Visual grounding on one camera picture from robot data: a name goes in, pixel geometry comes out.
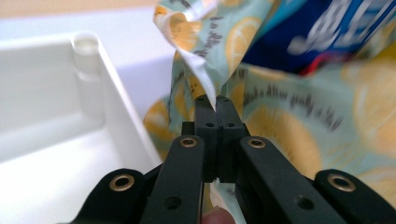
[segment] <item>white plastic tray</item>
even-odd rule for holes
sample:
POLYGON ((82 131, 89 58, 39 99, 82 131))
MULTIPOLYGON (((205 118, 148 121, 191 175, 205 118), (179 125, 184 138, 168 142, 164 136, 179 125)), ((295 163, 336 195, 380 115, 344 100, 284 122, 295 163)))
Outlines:
POLYGON ((160 162, 96 35, 0 43, 0 223, 71 221, 107 173, 160 162))

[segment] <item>blue package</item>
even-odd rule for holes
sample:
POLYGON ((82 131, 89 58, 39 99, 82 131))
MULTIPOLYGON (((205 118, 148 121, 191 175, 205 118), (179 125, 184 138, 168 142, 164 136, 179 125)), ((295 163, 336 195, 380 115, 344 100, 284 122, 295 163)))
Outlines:
POLYGON ((395 16, 395 6, 396 0, 308 0, 271 29, 264 26, 242 62, 306 73, 318 61, 346 60, 395 16))

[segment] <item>finger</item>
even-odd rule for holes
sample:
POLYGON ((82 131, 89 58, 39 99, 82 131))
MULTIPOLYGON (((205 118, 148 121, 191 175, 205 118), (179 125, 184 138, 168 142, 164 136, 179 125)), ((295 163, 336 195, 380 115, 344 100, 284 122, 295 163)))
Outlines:
POLYGON ((227 210, 215 207, 210 212, 204 214, 202 224, 235 224, 233 216, 227 210))

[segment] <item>brass grommet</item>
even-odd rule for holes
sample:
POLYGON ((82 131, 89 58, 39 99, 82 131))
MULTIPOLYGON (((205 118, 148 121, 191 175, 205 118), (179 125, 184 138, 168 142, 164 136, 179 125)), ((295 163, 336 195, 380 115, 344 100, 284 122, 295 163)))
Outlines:
POLYGON ((114 191, 125 191, 134 184, 134 177, 131 175, 116 175, 109 186, 114 191))
POLYGON ((193 138, 185 137, 180 140, 180 144, 183 147, 195 147, 198 143, 193 138))
POLYGON ((251 147, 262 148, 265 147, 265 143, 259 138, 250 138, 247 143, 251 147))
POLYGON ((343 175, 329 175, 327 180, 333 187, 345 192, 352 192, 356 189, 356 185, 343 175))

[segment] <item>white surface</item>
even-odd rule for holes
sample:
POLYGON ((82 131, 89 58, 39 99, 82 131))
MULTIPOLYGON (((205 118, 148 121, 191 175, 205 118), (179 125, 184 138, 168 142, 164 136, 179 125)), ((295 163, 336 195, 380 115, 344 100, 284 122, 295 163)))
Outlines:
POLYGON ((138 7, 0 20, 0 42, 85 30, 98 34, 111 61, 120 71, 126 90, 133 94, 130 96, 139 116, 143 118, 149 106, 170 91, 174 54, 174 49, 152 22, 152 17, 153 7, 138 7))
POLYGON ((92 34, 0 43, 0 223, 71 221, 107 173, 161 160, 92 34))

